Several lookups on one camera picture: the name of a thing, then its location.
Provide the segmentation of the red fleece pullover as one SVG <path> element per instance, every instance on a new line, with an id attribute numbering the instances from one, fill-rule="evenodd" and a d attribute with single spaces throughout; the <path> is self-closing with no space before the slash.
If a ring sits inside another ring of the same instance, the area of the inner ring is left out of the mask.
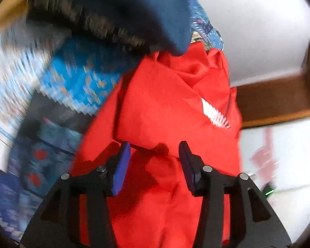
<path id="1" fill-rule="evenodd" d="M 119 247 L 191 247 L 201 198 L 191 195 L 179 143 L 227 175 L 240 170 L 241 114 L 228 63 L 193 43 L 182 56 L 157 52 L 126 74 L 92 121 L 72 166 L 87 174 L 131 145 L 123 188 L 108 200 Z"/>

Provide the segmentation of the brown wooden door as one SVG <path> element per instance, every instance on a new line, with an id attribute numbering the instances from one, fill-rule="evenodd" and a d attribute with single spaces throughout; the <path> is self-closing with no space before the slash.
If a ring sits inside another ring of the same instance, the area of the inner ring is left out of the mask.
<path id="1" fill-rule="evenodd" d="M 237 105 L 243 128 L 310 117 L 310 43 L 301 73 L 238 86 Z"/>

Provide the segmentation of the blue patchwork bedspread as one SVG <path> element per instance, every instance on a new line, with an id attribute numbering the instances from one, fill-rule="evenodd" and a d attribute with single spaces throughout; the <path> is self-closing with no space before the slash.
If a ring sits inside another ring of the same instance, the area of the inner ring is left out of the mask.
<path id="1" fill-rule="evenodd" d="M 26 0 L 0 31 L 0 229 L 19 241 L 96 112 L 148 46 L 72 0 Z"/>

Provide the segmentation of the blue denim jeans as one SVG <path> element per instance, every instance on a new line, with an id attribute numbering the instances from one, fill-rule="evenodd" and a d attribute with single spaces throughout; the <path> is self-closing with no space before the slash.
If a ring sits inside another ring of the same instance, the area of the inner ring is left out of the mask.
<path id="1" fill-rule="evenodd" d="M 190 44 L 188 0 L 27 0 L 29 15 L 76 36 L 135 53 L 183 55 Z"/>

